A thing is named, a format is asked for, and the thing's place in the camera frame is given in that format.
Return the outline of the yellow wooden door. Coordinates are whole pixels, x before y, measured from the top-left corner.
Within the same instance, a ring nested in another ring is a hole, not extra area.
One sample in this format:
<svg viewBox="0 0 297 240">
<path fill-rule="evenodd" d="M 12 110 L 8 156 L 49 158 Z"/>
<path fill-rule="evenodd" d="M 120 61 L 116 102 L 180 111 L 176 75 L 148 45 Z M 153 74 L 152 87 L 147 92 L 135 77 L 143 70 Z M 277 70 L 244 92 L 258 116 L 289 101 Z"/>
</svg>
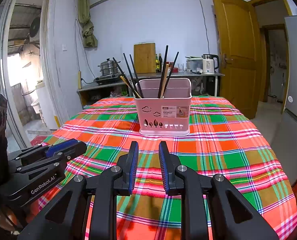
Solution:
<svg viewBox="0 0 297 240">
<path fill-rule="evenodd" d="M 244 0 L 213 0 L 221 78 L 220 96 L 248 119 L 255 118 L 261 84 L 260 30 L 254 7 Z"/>
</svg>

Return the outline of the black chopstick far left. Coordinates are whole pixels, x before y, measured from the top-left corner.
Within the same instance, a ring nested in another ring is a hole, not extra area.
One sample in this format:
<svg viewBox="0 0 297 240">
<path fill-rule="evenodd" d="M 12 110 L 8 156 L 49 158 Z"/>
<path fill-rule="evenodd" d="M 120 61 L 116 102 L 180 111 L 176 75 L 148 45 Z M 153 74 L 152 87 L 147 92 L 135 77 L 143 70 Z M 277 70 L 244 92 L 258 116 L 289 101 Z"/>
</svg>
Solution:
<svg viewBox="0 0 297 240">
<path fill-rule="evenodd" d="M 115 64 L 117 65 L 119 71 L 121 72 L 121 75 L 125 78 L 128 79 L 127 76 L 125 75 L 124 71 L 122 70 L 122 68 L 119 66 L 118 62 L 116 61 L 115 58 L 113 58 L 113 61 L 115 62 Z"/>
</svg>

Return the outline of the tall black chopstick right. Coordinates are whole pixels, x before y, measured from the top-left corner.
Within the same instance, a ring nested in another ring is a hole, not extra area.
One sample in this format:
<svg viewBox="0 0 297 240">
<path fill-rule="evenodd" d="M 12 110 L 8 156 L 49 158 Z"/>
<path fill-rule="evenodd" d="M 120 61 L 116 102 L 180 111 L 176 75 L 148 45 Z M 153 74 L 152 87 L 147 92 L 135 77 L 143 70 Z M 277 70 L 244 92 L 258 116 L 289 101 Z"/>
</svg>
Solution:
<svg viewBox="0 0 297 240">
<path fill-rule="evenodd" d="M 162 65 L 162 71 L 161 71 L 161 79 L 160 79 L 159 91 L 158 91 L 158 98 L 161 98 L 164 76 L 165 76 L 165 72 L 166 72 L 167 54 L 168 54 L 168 45 L 166 45 L 166 49 L 165 49 L 165 53 L 164 53 L 164 59 L 163 59 L 163 65 Z"/>
</svg>

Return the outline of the green oil bottle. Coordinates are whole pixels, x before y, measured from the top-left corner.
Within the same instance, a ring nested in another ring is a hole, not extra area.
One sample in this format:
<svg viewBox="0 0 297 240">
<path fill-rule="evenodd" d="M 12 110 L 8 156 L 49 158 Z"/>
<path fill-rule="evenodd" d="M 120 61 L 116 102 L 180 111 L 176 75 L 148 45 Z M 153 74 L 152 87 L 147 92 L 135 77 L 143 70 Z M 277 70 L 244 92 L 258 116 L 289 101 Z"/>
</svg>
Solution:
<svg viewBox="0 0 297 240">
<path fill-rule="evenodd" d="M 155 55 L 155 70 L 157 73 L 160 72 L 160 62 L 159 62 L 159 57 L 157 54 Z"/>
</svg>

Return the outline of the bamboo chopstick compartment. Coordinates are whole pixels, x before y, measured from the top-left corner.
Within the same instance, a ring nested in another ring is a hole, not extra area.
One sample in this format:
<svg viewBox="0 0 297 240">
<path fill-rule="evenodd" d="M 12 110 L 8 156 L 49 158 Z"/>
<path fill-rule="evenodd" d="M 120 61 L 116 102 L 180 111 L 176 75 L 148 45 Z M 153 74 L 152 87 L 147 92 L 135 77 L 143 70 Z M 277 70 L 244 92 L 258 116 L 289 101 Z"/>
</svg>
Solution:
<svg viewBox="0 0 297 240">
<path fill-rule="evenodd" d="M 132 91 L 132 93 L 135 95 L 136 98 L 140 99 L 141 96 L 138 94 L 138 92 L 133 88 L 130 81 L 128 79 L 125 79 L 123 76 L 120 76 L 121 80 L 128 86 L 128 88 Z"/>
<path fill-rule="evenodd" d="M 161 94 L 160 94 L 160 98 L 163 98 L 163 94 L 164 94 L 164 89 L 165 89 L 165 85 L 166 85 L 166 80 L 167 80 L 167 72 L 169 69 L 169 63 L 166 64 L 165 67 L 165 71 L 164 71 L 164 77 L 163 77 L 163 83 L 162 83 L 162 88 L 161 88 Z"/>
</svg>

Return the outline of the grey refrigerator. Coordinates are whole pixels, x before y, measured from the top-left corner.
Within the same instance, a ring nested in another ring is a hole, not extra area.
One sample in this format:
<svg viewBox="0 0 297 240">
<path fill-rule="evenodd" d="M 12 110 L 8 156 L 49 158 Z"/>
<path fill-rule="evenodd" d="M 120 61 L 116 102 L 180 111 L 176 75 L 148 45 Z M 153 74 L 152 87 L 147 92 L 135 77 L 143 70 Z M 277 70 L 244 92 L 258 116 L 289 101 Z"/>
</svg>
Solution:
<svg viewBox="0 0 297 240">
<path fill-rule="evenodd" d="M 291 184 L 297 180 L 297 16 L 285 18 L 289 48 L 289 84 L 285 109 L 271 148 Z"/>
</svg>

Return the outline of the black induction cooker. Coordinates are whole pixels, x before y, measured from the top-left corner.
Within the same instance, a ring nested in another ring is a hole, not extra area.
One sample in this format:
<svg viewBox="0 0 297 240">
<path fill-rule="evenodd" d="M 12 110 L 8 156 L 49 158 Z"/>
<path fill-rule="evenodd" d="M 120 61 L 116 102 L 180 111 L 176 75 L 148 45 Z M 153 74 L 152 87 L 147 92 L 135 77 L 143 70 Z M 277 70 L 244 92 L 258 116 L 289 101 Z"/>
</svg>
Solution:
<svg viewBox="0 0 297 240">
<path fill-rule="evenodd" d="M 98 85 L 117 83 L 117 82 L 121 81 L 120 76 L 121 76 L 121 74 L 104 75 L 104 76 L 96 77 L 94 79 L 94 82 L 97 83 Z"/>
</svg>

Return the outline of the bamboo chopstick left compartment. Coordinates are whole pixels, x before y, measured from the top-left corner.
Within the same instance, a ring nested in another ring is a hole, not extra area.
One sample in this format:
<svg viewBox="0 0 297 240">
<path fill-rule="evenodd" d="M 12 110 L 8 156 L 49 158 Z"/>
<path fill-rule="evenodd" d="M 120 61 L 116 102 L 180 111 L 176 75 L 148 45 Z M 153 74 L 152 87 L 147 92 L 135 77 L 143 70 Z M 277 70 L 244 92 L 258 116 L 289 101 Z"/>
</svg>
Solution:
<svg viewBox="0 0 297 240">
<path fill-rule="evenodd" d="M 120 76 L 121 80 L 128 86 L 128 88 L 132 91 L 132 93 L 135 95 L 136 98 L 140 99 L 141 96 L 138 94 L 138 92 L 133 88 L 130 81 L 128 79 L 125 79 L 123 76 Z"/>
</svg>

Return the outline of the leaning black chopstick right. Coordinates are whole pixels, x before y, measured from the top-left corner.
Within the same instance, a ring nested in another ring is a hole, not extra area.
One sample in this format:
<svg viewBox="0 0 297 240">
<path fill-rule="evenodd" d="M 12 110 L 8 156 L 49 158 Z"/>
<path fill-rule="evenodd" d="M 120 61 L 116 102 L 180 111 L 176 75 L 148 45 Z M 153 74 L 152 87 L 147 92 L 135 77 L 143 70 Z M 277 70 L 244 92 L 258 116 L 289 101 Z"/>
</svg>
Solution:
<svg viewBox="0 0 297 240">
<path fill-rule="evenodd" d="M 165 80 L 165 82 L 164 82 L 164 86 L 163 86 L 163 90 L 162 90 L 161 98 L 163 98 L 164 95 L 165 95 L 165 92 L 166 92 L 166 89 L 167 89 L 167 85 L 168 85 L 169 80 L 170 80 L 170 77 L 171 77 L 171 75 L 172 75 L 172 73 L 173 73 L 173 69 L 174 69 L 174 67 L 175 67 L 175 64 L 176 64 L 178 55 L 179 55 L 179 51 L 177 51 L 176 57 L 175 57 L 175 59 L 174 59 L 174 61 L 173 61 L 173 64 L 172 64 L 172 66 L 171 66 L 171 68 L 170 68 L 170 72 L 169 72 L 169 74 L 168 74 L 168 76 L 166 77 L 166 80 Z"/>
</svg>

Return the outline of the green hanging curtain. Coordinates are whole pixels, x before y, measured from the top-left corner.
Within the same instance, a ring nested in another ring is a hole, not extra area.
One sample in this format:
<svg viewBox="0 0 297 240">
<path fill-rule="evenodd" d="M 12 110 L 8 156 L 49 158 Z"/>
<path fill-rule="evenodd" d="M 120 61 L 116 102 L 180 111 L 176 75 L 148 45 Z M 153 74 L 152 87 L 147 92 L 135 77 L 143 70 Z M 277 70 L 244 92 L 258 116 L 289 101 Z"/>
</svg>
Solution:
<svg viewBox="0 0 297 240">
<path fill-rule="evenodd" d="M 78 0 L 78 21 L 82 27 L 85 48 L 97 48 L 98 40 L 94 35 L 94 25 L 90 15 L 90 0 Z"/>
</svg>

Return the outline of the white electric kettle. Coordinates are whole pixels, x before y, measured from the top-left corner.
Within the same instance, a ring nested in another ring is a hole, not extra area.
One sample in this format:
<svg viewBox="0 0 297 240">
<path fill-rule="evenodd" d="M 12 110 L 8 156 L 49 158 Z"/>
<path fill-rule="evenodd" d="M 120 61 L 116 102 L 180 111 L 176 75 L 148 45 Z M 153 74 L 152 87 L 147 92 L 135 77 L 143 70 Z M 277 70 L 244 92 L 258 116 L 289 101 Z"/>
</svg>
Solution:
<svg viewBox="0 0 297 240">
<path fill-rule="evenodd" d="M 219 57 L 215 54 L 203 54 L 202 55 L 203 73 L 214 74 L 219 68 Z"/>
</svg>

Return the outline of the dark sauce bottle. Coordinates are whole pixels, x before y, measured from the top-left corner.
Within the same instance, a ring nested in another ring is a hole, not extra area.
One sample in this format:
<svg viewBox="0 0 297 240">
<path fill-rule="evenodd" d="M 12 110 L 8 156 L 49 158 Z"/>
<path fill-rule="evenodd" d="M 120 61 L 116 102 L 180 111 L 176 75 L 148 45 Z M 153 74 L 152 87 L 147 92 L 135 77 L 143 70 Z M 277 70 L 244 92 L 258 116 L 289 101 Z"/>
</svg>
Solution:
<svg viewBox="0 0 297 240">
<path fill-rule="evenodd" d="M 163 70 L 163 67 L 162 67 L 162 65 L 163 65 L 163 59 L 162 59 L 160 53 L 159 53 L 159 56 L 158 56 L 158 61 L 159 61 L 159 72 L 162 72 L 162 70 Z"/>
</svg>

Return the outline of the pink plastic utensil basket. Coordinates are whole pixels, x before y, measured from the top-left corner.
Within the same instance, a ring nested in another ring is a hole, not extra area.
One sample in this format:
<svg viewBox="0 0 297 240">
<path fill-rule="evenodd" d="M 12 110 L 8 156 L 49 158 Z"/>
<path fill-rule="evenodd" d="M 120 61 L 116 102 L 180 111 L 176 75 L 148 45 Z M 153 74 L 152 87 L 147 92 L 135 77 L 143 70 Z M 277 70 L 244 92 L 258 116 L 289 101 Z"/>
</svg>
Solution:
<svg viewBox="0 0 297 240">
<path fill-rule="evenodd" d="M 190 133 L 191 81 L 171 78 L 163 98 L 158 98 L 160 79 L 139 81 L 144 98 L 135 99 L 143 135 L 184 136 Z"/>
</svg>

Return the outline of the stainless steel steamer pot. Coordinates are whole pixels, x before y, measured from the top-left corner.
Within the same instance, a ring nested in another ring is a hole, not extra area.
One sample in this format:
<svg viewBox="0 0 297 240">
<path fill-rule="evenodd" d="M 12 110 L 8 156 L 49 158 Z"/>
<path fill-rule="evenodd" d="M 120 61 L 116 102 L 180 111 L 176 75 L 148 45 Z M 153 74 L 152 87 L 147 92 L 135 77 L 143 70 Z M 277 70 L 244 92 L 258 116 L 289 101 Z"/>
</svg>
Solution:
<svg viewBox="0 0 297 240">
<path fill-rule="evenodd" d="M 120 71 L 117 67 L 117 64 L 114 60 L 111 60 L 110 58 L 107 58 L 106 61 L 101 62 L 100 65 L 98 65 L 101 76 L 109 76 L 109 75 L 115 75 L 119 74 Z"/>
</svg>

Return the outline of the wooden cutting board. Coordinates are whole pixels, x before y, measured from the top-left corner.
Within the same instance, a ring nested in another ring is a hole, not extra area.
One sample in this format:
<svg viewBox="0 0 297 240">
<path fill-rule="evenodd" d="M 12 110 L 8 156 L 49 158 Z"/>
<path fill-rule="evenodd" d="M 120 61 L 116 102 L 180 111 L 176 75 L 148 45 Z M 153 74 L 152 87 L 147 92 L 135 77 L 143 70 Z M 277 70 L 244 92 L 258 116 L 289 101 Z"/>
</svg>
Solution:
<svg viewBox="0 0 297 240">
<path fill-rule="evenodd" d="M 135 44 L 133 60 L 138 74 L 155 73 L 155 43 Z"/>
</svg>

